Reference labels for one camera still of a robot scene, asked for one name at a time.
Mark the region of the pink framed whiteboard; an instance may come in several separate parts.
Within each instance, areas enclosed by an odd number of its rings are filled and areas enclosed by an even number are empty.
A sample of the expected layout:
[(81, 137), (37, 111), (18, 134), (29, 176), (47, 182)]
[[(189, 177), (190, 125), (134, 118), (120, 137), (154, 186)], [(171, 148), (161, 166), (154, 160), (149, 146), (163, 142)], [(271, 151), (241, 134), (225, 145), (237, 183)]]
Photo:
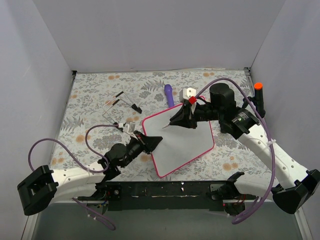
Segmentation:
[(196, 129), (179, 126), (163, 128), (181, 106), (180, 103), (150, 115), (141, 124), (146, 136), (162, 137), (151, 155), (156, 174), (160, 178), (208, 153), (215, 146), (210, 122), (199, 122)]

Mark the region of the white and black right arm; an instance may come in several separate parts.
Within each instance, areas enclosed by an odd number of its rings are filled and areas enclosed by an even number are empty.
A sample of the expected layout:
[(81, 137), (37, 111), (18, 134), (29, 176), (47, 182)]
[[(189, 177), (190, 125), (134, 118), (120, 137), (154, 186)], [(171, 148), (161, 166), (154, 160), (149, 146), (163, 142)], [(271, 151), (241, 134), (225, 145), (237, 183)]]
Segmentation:
[(222, 133), (230, 134), (234, 139), (250, 149), (270, 170), (271, 182), (278, 180), (278, 185), (270, 183), (262, 187), (237, 181), (242, 175), (235, 173), (226, 184), (216, 190), (216, 195), (226, 194), (237, 199), (243, 194), (272, 197), (275, 204), (284, 212), (294, 214), (317, 190), (320, 185), (320, 172), (308, 170), (289, 156), (265, 129), (262, 121), (265, 116), (263, 86), (255, 87), (254, 97), (245, 97), (243, 105), (237, 106), (234, 91), (226, 83), (214, 83), (206, 87), (210, 101), (200, 104), (199, 93), (193, 88), (180, 91), (179, 111), (170, 118), (170, 126), (195, 129), (199, 122), (218, 121)]

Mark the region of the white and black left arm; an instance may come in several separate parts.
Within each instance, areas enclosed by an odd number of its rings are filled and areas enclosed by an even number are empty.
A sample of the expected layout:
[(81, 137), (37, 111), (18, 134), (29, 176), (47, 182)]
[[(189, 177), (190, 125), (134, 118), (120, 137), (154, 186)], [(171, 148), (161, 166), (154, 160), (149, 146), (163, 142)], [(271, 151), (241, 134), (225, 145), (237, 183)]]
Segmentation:
[(146, 136), (134, 132), (128, 144), (116, 143), (103, 158), (89, 165), (68, 169), (50, 169), (42, 165), (17, 185), (23, 212), (32, 216), (51, 203), (80, 197), (83, 200), (110, 199), (111, 190), (105, 183), (121, 174), (141, 153), (150, 155), (163, 140), (161, 136)]

